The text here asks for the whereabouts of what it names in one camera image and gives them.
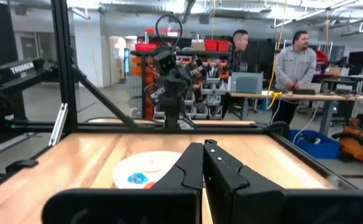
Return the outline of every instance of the gray box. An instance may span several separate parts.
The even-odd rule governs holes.
[[[228,81],[228,90],[232,93],[262,94],[263,74],[233,72]]]

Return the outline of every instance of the pipe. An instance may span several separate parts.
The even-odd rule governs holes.
[[[344,27],[344,26],[348,26],[348,25],[358,24],[358,23],[361,23],[361,22],[363,22],[363,19],[361,19],[359,21],[346,22],[346,23],[343,23],[343,24],[334,25],[334,26],[331,26],[329,29],[340,28],[340,27]]]
[[[190,14],[191,14],[191,10],[193,9],[193,6],[195,4],[195,1],[196,0],[186,0],[185,1],[185,7],[184,7],[183,14],[182,14],[183,19],[181,20],[182,24],[187,23],[188,18],[189,18]]]

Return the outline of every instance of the man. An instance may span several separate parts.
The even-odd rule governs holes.
[[[232,57],[229,62],[230,72],[239,72],[239,67],[241,64],[241,53],[245,51],[248,46],[249,36],[248,32],[243,29],[235,31],[232,35]],[[232,98],[229,95],[223,98],[223,114],[222,118],[225,117],[229,104]]]
[[[298,31],[293,36],[292,45],[285,47],[277,54],[275,58],[276,89],[293,91],[305,83],[311,83],[316,70],[317,56],[316,52],[308,47],[308,41],[307,31]],[[277,100],[272,108],[273,122],[284,121],[290,124],[297,107],[296,101]]]

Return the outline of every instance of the shelving rack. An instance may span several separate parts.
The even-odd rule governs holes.
[[[150,57],[154,56],[154,52],[138,52],[138,51],[131,51],[131,55],[135,55],[139,59],[136,61],[140,62],[137,63],[139,74],[136,74],[135,77],[132,77],[131,82],[129,83],[129,91],[133,92],[133,96],[131,96],[131,101],[133,103],[131,104],[131,107],[136,108],[135,111],[132,112],[132,114],[141,114],[141,118],[143,119],[153,119],[153,118],[163,118],[164,113],[162,113],[158,108],[154,108],[152,105],[150,99],[145,95],[144,88],[154,82],[154,72],[151,72],[151,66],[150,66]],[[210,51],[186,51],[186,50],[179,50],[177,51],[178,57],[192,57],[197,56],[199,58],[218,58],[220,60],[226,60],[229,62],[231,53],[228,52],[210,52]],[[191,119],[220,119],[221,118],[221,102],[219,101],[219,96],[226,94],[226,87],[227,85],[224,83],[222,86],[222,79],[217,79],[217,82],[214,80],[204,81],[202,84],[203,86],[210,85],[210,88],[203,89],[202,90],[202,84],[200,86],[201,94],[206,95],[207,98],[211,98],[209,101],[197,103],[196,101],[198,99],[195,98],[194,93],[188,92],[187,99],[185,100],[185,106],[187,108],[186,113],[188,116],[191,117]],[[138,84],[141,83],[140,87],[140,96],[136,96],[136,89],[138,88]],[[136,105],[136,98],[139,98],[141,101],[141,107]],[[197,113],[197,107],[205,107],[208,109],[208,113]],[[216,114],[210,115],[210,111],[216,110]]]

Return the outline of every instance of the ceiling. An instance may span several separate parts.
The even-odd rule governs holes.
[[[15,7],[50,8],[50,0],[10,0]],[[209,24],[212,17],[240,20],[266,21],[277,25],[283,19],[296,19],[317,10],[327,8],[342,0],[67,0],[69,6],[95,10],[101,8],[106,14],[118,12],[140,14],[168,14],[177,16],[184,24],[190,17],[198,17],[200,24]],[[349,25],[355,32],[363,20],[363,0],[338,7],[315,16],[307,17],[296,23],[322,29],[326,24],[335,27]]]

